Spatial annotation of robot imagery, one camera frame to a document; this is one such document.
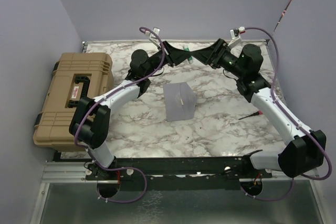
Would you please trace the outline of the green white glue stick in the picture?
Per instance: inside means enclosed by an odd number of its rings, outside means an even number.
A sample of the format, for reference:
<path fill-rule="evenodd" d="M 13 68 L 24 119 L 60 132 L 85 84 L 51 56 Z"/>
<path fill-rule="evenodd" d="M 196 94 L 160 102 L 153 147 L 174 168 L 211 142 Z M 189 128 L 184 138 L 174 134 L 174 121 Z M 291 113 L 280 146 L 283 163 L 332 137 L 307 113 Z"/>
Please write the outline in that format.
<path fill-rule="evenodd" d="M 189 51 L 188 45 L 183 45 L 184 51 Z M 188 54 L 187 62 L 191 65 L 193 63 L 193 58 L 190 54 Z"/>

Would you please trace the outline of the grey paper envelope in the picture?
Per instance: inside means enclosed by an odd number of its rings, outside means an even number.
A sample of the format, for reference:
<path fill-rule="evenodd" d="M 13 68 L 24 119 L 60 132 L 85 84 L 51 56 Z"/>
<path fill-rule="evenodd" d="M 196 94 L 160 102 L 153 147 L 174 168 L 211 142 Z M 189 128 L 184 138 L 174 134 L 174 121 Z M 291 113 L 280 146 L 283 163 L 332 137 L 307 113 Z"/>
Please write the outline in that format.
<path fill-rule="evenodd" d="M 194 118 L 197 98 L 186 82 L 164 84 L 163 92 L 168 122 Z"/>

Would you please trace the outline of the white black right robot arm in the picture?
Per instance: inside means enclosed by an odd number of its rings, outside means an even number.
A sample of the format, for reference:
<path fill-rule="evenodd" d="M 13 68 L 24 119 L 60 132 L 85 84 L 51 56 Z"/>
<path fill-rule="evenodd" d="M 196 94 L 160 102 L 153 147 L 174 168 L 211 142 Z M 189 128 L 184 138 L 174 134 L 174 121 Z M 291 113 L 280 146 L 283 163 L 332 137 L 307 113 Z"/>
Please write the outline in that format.
<path fill-rule="evenodd" d="M 281 152 L 250 154 L 249 160 L 241 164 L 246 177 L 254 177 L 260 169 L 270 169 L 294 178 L 323 164 L 326 135 L 304 124 L 275 95 L 271 84 L 259 72 L 264 60 L 260 47 L 246 44 L 236 57 L 227 43 L 219 39 L 209 47 L 192 51 L 191 55 L 205 65 L 235 75 L 239 93 L 263 113 L 285 143 Z"/>

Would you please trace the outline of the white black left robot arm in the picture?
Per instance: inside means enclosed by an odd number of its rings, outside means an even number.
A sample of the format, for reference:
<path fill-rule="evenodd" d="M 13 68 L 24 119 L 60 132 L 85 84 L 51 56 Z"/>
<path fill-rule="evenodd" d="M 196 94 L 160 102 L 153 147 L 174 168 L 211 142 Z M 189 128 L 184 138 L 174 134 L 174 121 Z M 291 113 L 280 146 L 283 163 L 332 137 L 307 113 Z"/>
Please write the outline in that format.
<path fill-rule="evenodd" d="M 79 100 L 69 133 L 74 136 L 75 145 L 85 148 L 98 164 L 102 178 L 110 179 L 116 172 L 113 164 L 116 157 L 106 143 L 111 114 L 143 95 L 151 83 L 150 78 L 165 65 L 177 66 L 192 58 L 190 52 L 188 46 L 177 49 L 166 41 L 152 56 L 138 49 L 132 53 L 130 69 L 120 85 L 98 97 Z"/>

